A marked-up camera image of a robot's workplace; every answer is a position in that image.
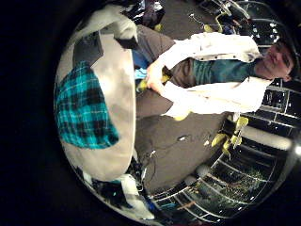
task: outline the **gray pants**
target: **gray pants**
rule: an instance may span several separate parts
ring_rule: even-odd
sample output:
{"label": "gray pants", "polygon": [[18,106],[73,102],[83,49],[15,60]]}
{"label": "gray pants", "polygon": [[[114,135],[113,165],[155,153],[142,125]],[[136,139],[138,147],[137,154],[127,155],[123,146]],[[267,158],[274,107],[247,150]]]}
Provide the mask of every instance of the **gray pants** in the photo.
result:
{"label": "gray pants", "polygon": [[[170,37],[153,31],[146,26],[139,25],[137,28],[139,50],[150,63],[175,44],[175,41]],[[196,85],[196,78],[192,71],[192,58],[181,61],[171,70],[164,68],[164,73],[171,76],[169,81],[182,88]],[[139,120],[148,116],[164,114],[172,107],[172,104],[157,92],[147,89],[136,97],[136,117]]]}

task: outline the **plaid shirt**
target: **plaid shirt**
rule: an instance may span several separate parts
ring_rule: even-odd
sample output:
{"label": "plaid shirt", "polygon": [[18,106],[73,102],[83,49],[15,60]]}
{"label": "plaid shirt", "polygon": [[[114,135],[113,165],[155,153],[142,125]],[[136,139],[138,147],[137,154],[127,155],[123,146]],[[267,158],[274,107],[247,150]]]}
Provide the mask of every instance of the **plaid shirt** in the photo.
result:
{"label": "plaid shirt", "polygon": [[80,148],[104,149],[119,140],[99,80],[85,61],[56,85],[55,120],[60,137]]}

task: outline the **gray floor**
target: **gray floor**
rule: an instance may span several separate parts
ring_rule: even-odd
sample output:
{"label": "gray floor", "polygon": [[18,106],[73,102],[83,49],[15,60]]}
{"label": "gray floor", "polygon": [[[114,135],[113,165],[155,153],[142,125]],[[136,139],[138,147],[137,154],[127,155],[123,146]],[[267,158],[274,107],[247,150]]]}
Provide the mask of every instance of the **gray floor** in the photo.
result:
{"label": "gray floor", "polygon": [[[191,13],[204,23],[211,21],[193,0],[161,2],[166,10],[162,33],[172,39],[183,40],[201,32],[200,24],[189,18]],[[210,159],[215,152],[211,148],[211,141],[224,119],[225,115],[190,114],[184,121],[160,116],[138,121],[135,148],[140,161],[147,168],[144,180],[146,190],[155,194],[169,189],[199,164]],[[180,141],[179,137],[182,136],[185,139]]]}

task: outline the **man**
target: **man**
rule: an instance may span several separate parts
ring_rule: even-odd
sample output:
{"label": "man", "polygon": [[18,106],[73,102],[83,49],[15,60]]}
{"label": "man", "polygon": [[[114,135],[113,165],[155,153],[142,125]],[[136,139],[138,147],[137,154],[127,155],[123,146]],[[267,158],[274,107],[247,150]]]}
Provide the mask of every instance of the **man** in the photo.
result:
{"label": "man", "polygon": [[[138,27],[140,52],[148,60],[148,90],[137,96],[136,115],[184,118],[189,112],[256,111],[275,78],[292,78],[293,54],[283,41],[262,56],[248,36],[200,33],[172,40]],[[162,71],[171,76],[163,85]]]}

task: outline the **white jacket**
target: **white jacket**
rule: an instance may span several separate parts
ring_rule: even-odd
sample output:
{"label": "white jacket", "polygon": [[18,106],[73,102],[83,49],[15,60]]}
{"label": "white jacket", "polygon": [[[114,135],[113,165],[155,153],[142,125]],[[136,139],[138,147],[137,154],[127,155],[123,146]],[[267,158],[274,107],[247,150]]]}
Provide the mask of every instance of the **white jacket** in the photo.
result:
{"label": "white jacket", "polygon": [[[252,62],[261,57],[258,46],[249,36],[200,33],[189,40],[176,40],[169,50],[159,56],[167,68],[192,57],[200,61],[238,59]],[[161,94],[172,101],[166,114],[179,117],[187,111],[199,114],[219,114],[224,111],[256,111],[264,92],[273,81],[250,76],[244,82],[229,82],[199,85],[189,89],[167,82]]]}

